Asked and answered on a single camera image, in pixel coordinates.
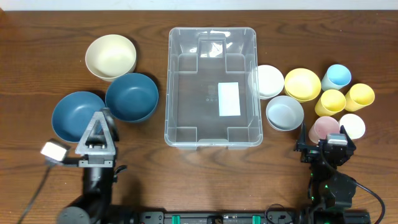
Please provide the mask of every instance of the light blue cup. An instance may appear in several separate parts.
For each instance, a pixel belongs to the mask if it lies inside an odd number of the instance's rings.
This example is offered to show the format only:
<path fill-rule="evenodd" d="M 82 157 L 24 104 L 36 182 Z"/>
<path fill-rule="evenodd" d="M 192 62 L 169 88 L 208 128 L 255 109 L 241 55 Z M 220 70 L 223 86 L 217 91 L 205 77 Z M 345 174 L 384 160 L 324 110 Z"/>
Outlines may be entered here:
<path fill-rule="evenodd" d="M 344 65 L 332 65 L 322 79 L 322 90 L 339 90 L 349 84 L 351 72 Z"/>

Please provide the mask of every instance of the yellow cup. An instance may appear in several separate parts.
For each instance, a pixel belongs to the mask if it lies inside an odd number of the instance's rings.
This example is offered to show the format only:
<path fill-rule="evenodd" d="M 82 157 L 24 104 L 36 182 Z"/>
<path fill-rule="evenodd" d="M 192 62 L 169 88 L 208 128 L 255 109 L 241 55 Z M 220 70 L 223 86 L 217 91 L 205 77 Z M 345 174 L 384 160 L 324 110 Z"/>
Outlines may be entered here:
<path fill-rule="evenodd" d="M 346 110 L 352 112 L 371 105 L 374 97 L 374 91 L 370 86 L 362 83 L 355 84 L 346 94 Z"/>
<path fill-rule="evenodd" d="M 315 105 L 315 112 L 318 116 L 331 116 L 342 111 L 345 106 L 344 94 L 338 90 L 327 90 Z"/>
<path fill-rule="evenodd" d="M 303 103 L 315 99 L 321 92 L 317 74 L 306 68 L 296 68 L 285 78 L 285 93 Z"/>

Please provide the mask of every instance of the dark teal bowl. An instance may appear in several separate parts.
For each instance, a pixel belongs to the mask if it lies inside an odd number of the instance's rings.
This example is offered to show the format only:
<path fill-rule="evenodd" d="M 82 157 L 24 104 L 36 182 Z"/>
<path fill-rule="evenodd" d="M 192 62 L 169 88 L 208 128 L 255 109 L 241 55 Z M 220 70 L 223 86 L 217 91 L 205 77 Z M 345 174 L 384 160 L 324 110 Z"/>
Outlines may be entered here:
<path fill-rule="evenodd" d="M 140 73 L 129 73 L 117 78 L 105 96 L 106 106 L 113 116 L 130 123 L 150 118 L 155 113 L 158 100 L 156 84 Z"/>
<path fill-rule="evenodd" d="M 104 107 L 104 101 L 94 93 L 69 94 L 59 101 L 52 113 L 52 129 L 64 141 L 78 142 L 94 112 Z"/>

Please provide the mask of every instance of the bowl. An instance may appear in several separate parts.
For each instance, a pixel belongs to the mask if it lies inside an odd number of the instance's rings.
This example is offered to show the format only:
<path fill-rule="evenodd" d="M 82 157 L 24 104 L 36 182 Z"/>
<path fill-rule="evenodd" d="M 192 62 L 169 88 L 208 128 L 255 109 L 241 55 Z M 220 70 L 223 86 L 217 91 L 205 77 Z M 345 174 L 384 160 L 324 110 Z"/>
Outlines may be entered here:
<path fill-rule="evenodd" d="M 116 34 L 96 39 L 87 49 L 86 66 L 98 78 L 113 82 L 136 67 L 137 52 L 132 42 Z"/>
<path fill-rule="evenodd" d="M 52 128 L 64 141 L 78 142 L 94 112 L 104 107 L 104 101 L 94 93 L 71 93 L 56 105 L 52 113 Z"/>
<path fill-rule="evenodd" d="M 271 65 L 258 66 L 260 99 L 266 100 L 277 96 L 285 85 L 282 72 Z"/>
<path fill-rule="evenodd" d="M 105 103 L 121 121 L 138 123 L 155 112 L 159 92 L 154 81 L 140 73 L 125 74 L 109 86 Z"/>
<path fill-rule="evenodd" d="M 306 68 L 296 68 L 285 77 L 285 93 L 298 102 L 315 99 L 321 92 L 321 81 L 317 74 Z"/>
<path fill-rule="evenodd" d="M 277 96 L 268 102 L 266 108 L 268 123 L 275 130 L 291 131 L 304 120 L 303 107 L 290 96 Z"/>

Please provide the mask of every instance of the cup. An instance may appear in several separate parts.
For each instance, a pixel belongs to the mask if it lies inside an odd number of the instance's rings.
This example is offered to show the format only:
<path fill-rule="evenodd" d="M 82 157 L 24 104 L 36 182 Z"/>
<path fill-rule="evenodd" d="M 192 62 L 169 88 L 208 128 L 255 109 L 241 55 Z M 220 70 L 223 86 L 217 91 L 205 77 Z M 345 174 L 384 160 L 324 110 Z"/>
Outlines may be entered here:
<path fill-rule="evenodd" d="M 339 90 L 349 84 L 351 72 L 344 65 L 332 65 L 322 79 L 322 90 Z"/>
<path fill-rule="evenodd" d="M 315 99 L 321 92 L 317 74 L 306 68 L 296 68 L 285 77 L 285 93 L 303 103 Z"/>
<path fill-rule="evenodd" d="M 318 144 L 319 139 L 326 139 L 326 136 L 332 133 L 340 133 L 340 125 L 335 118 L 322 116 L 315 121 L 308 132 L 308 137 L 312 142 Z"/>
<path fill-rule="evenodd" d="M 342 111 L 345 106 L 346 98 L 340 91 L 327 90 L 315 105 L 315 112 L 318 116 L 331 116 Z"/>
<path fill-rule="evenodd" d="M 374 101 L 374 91 L 366 84 L 355 84 L 346 94 L 346 110 L 357 111 L 369 106 Z"/>
<path fill-rule="evenodd" d="M 98 78 L 113 82 L 136 67 L 137 52 L 132 42 L 116 34 L 96 39 L 87 49 L 86 66 Z"/>
<path fill-rule="evenodd" d="M 268 123 L 275 130 L 291 131 L 304 120 L 303 107 L 290 96 L 277 96 L 268 102 L 266 108 Z"/>
<path fill-rule="evenodd" d="M 358 139 L 365 134 L 365 122 L 356 114 L 346 114 L 339 120 L 339 125 L 344 126 L 349 138 Z"/>
<path fill-rule="evenodd" d="M 278 95 L 285 85 L 285 79 L 278 70 L 271 65 L 258 66 L 260 99 L 266 100 Z"/>

